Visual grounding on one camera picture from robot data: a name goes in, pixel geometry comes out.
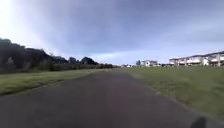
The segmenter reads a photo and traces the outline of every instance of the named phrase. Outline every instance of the paved path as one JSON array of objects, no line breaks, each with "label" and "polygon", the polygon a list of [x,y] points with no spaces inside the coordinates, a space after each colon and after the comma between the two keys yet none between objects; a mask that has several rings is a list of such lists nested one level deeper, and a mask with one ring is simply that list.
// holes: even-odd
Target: paved path
[{"label": "paved path", "polygon": [[1,128],[216,128],[141,81],[102,72],[0,98]]}]

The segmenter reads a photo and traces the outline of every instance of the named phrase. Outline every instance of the white building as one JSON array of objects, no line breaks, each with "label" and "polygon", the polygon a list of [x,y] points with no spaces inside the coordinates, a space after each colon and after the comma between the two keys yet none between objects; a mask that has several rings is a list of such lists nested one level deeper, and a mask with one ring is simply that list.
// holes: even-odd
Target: white building
[{"label": "white building", "polygon": [[208,66],[210,64],[221,66],[224,64],[224,51],[205,54],[205,55],[194,55],[190,57],[174,58],[174,59],[170,59],[170,64],[176,65],[176,66],[179,66],[179,65]]},{"label": "white building", "polygon": [[146,67],[153,67],[153,66],[157,66],[158,62],[153,60],[145,60],[145,61],[141,61],[141,65]]}]

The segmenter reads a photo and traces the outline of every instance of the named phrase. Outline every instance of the roof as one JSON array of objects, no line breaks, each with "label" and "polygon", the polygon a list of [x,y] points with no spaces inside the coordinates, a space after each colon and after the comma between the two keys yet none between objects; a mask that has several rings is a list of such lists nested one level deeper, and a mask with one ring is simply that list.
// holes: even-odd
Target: roof
[{"label": "roof", "polygon": [[170,60],[179,60],[179,59],[185,59],[185,58],[191,58],[191,57],[206,57],[206,56],[211,56],[211,55],[215,55],[215,54],[224,54],[224,51],[214,52],[214,53],[209,53],[209,54],[204,54],[204,55],[193,55],[193,56],[188,56],[188,57],[172,58]]},{"label": "roof", "polygon": [[149,61],[149,62],[157,62],[157,61],[155,61],[155,60],[145,60],[145,61]]}]

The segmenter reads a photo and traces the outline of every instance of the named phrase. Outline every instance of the apartment building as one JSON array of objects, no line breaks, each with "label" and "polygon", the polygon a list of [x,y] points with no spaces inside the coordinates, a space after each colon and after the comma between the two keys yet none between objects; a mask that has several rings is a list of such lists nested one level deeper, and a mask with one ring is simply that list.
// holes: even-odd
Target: apartment building
[{"label": "apartment building", "polygon": [[152,67],[152,66],[157,66],[157,65],[158,65],[157,61],[153,61],[153,60],[141,61],[141,66]]},{"label": "apartment building", "polygon": [[221,66],[224,64],[224,51],[209,53],[205,55],[194,55],[182,58],[170,59],[170,64],[175,66],[191,66],[191,65],[217,65]]}]

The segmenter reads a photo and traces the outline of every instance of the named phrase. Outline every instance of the grass verge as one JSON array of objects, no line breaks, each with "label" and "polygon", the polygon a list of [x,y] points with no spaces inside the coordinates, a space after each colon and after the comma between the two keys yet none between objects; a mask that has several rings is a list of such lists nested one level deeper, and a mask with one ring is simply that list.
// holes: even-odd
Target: grass verge
[{"label": "grass verge", "polygon": [[75,79],[102,70],[20,73],[0,75],[0,95],[11,94],[53,82]]},{"label": "grass verge", "polygon": [[187,106],[224,121],[224,68],[127,68],[135,77]]}]

